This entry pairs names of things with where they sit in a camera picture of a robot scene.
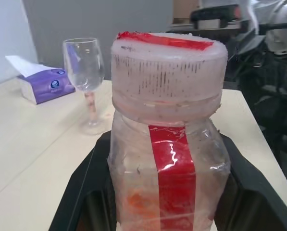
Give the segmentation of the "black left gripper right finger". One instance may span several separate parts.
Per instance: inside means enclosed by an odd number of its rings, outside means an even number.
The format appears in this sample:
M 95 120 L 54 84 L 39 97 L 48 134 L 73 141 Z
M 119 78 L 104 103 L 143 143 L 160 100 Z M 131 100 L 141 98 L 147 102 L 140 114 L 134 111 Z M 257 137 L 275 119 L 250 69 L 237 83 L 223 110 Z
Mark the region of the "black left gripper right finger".
M 265 176 L 240 153 L 234 142 L 222 140 L 231 173 L 214 221 L 218 231 L 287 231 L 287 206 Z

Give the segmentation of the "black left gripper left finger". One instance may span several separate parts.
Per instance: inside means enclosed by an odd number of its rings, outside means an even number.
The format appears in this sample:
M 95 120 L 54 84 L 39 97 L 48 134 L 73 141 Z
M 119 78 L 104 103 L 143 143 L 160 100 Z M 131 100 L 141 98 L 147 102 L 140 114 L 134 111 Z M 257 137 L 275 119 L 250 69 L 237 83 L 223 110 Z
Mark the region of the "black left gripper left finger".
M 115 192 L 107 163 L 111 133 L 94 148 L 71 175 L 49 231 L 116 231 Z

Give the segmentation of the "clear bottle with red tape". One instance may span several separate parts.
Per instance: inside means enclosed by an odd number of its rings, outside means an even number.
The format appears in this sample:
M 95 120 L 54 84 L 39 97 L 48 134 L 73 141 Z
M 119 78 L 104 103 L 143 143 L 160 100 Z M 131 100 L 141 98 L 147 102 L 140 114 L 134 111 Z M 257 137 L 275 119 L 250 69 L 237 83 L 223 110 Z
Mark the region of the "clear bottle with red tape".
M 112 44 L 108 166 L 121 231 L 210 231 L 230 175 L 211 116 L 226 46 L 192 34 L 121 32 Z

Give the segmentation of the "clear wine glass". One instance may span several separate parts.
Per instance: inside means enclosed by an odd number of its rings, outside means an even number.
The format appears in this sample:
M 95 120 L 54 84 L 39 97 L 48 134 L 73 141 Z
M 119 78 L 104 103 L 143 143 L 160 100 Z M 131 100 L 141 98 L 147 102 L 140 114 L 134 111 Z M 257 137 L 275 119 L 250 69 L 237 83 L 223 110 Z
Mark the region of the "clear wine glass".
M 62 44 L 64 68 L 72 85 L 83 92 L 87 103 L 88 119 L 82 130 L 88 135 L 105 131 L 104 120 L 98 117 L 96 91 L 105 77 L 104 62 L 97 38 L 74 38 Z

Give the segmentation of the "purple tissue pack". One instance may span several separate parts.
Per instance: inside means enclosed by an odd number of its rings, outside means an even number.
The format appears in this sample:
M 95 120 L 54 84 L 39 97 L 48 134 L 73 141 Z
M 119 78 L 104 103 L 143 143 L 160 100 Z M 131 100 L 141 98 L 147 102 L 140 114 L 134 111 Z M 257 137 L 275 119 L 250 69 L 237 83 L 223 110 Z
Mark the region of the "purple tissue pack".
M 34 104 L 75 92 L 64 69 L 32 63 L 17 55 L 5 58 L 20 73 L 17 81 L 22 96 Z

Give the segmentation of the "white safety helmet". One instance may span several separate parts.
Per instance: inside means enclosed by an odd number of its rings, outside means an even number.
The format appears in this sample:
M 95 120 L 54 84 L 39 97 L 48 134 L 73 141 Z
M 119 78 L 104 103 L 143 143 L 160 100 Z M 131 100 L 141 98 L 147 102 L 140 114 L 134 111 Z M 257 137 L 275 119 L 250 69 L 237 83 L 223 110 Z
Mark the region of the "white safety helmet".
M 251 0 L 255 32 L 275 55 L 287 54 L 287 0 Z

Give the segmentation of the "black and silver machine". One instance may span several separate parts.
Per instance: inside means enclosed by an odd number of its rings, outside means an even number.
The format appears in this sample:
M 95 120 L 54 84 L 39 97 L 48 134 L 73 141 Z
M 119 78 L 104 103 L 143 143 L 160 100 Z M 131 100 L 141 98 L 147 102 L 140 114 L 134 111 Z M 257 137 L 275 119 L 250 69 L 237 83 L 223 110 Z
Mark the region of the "black and silver machine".
M 242 13 L 237 4 L 213 6 L 193 11 L 189 19 L 195 29 L 219 29 L 240 22 Z

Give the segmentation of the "brown cardboard box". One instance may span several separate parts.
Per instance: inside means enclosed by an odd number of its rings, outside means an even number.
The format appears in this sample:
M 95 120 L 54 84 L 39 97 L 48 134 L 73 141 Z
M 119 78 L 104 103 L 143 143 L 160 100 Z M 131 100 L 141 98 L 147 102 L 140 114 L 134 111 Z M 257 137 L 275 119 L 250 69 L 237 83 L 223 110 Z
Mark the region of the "brown cardboard box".
M 190 15 L 200 8 L 200 0 L 173 0 L 173 24 L 189 24 Z

